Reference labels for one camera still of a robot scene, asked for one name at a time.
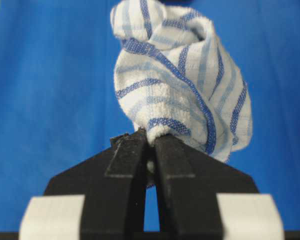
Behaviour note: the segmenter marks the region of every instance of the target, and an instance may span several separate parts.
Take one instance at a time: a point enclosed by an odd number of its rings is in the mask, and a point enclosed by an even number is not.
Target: white pad
[[[19,240],[79,240],[84,195],[32,197]]]
[[[224,240],[284,240],[284,228],[269,194],[217,193]]]

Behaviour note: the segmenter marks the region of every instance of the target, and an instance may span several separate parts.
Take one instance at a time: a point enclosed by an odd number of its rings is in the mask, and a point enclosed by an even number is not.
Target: towel
[[[114,68],[118,102],[152,146],[172,134],[226,162],[252,136],[251,101],[240,69],[213,22],[157,0],[123,0],[110,21],[122,50]]]

